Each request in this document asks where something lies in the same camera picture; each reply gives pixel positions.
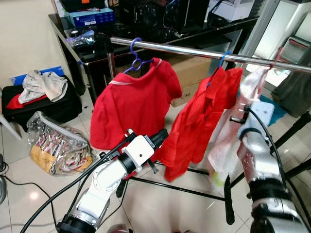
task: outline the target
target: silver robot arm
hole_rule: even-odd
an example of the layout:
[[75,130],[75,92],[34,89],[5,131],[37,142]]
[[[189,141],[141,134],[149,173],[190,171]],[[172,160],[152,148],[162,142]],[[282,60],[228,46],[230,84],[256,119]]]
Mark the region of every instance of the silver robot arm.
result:
[[[273,105],[254,102],[251,109],[268,125]],[[238,157],[253,200],[251,233],[307,233],[309,231],[284,185],[279,164],[270,154],[265,135],[252,114],[238,134],[241,140]]]

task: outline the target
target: red cloth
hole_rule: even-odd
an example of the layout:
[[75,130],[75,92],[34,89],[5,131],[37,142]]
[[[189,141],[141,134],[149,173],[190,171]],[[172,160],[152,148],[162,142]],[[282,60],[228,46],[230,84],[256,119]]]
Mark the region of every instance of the red cloth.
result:
[[154,156],[167,166],[168,181],[185,173],[191,161],[198,163],[203,159],[224,109],[232,108],[236,102],[241,75],[240,68],[220,68],[200,82],[197,93],[178,114],[169,137]]
[[91,146],[111,150],[128,129],[151,136],[164,128],[171,100],[181,96],[176,73],[168,62],[154,58],[141,78],[119,73],[95,103],[90,130]]
[[43,100],[45,98],[47,98],[47,95],[43,95],[37,99],[31,100],[27,103],[19,103],[18,98],[19,98],[20,94],[14,96],[10,102],[5,106],[5,108],[9,108],[9,109],[18,109],[18,108],[24,108],[25,105],[33,103],[33,102],[37,102],[39,100]]

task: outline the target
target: blue box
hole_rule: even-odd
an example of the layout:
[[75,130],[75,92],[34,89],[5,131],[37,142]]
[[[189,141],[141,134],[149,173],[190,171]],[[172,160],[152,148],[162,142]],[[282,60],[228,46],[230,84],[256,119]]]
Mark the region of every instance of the blue box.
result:
[[103,8],[101,11],[66,12],[66,17],[76,28],[114,22],[115,20],[113,10],[110,8]]

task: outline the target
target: tile floor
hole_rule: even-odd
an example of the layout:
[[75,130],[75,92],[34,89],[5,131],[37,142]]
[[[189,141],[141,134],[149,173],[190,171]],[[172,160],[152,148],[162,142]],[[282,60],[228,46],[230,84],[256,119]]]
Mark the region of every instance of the tile floor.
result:
[[[82,96],[83,112],[67,124],[79,129],[89,138],[90,116],[92,103],[88,93]],[[167,128],[183,106],[171,108],[167,115]],[[285,115],[270,127],[271,135],[277,140],[296,121]],[[35,182],[42,186],[50,195],[69,184],[77,176],[52,177],[41,170],[29,157],[30,146],[27,144],[27,134],[21,131],[22,141],[17,141],[4,127],[0,134],[0,152],[4,153],[9,164],[7,176],[17,183]],[[311,157],[311,124],[300,130],[280,149],[281,158],[286,170],[298,165]],[[164,169],[158,165],[160,172],[156,175],[145,167],[137,176],[146,179],[166,182],[163,178]],[[306,171],[293,178],[293,183],[311,211],[311,172]],[[195,191],[218,194],[204,175],[188,172],[176,179],[172,185],[190,188]],[[68,210],[72,198],[77,191],[77,185],[57,198],[53,203],[58,221]],[[171,233],[177,230],[191,230],[196,233],[248,233],[252,223],[250,216],[251,201],[246,198],[249,188],[245,180],[232,189],[235,223],[231,226],[225,221],[225,204],[189,193],[167,188],[130,181],[120,208],[97,231],[105,233],[117,223],[126,223],[135,233]],[[0,205],[0,233],[17,233],[25,222],[46,201],[47,197],[33,185],[16,186],[8,183],[8,195]],[[120,199],[112,195],[108,216],[120,204]],[[55,233],[52,222],[51,207],[48,206],[33,222],[27,232]]]

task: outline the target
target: white cloth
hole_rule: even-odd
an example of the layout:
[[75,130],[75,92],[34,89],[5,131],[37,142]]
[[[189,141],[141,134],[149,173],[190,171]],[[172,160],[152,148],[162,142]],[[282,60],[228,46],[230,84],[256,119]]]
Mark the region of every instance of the white cloth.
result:
[[41,74],[38,70],[32,70],[23,81],[24,91],[18,101],[23,104],[47,95],[50,101],[56,102],[64,97],[67,86],[67,80],[54,72]]
[[240,95],[235,106],[226,110],[221,116],[212,134],[211,140],[214,144],[208,153],[207,167],[213,174],[213,182],[218,187],[222,187],[228,175],[233,181],[242,173],[242,164],[238,159],[237,151],[240,141],[237,136],[241,124],[230,121],[230,117],[243,118],[244,112],[239,111],[243,104],[251,104],[260,96],[261,87],[264,82],[267,70],[259,68],[254,73],[249,74],[240,84]]

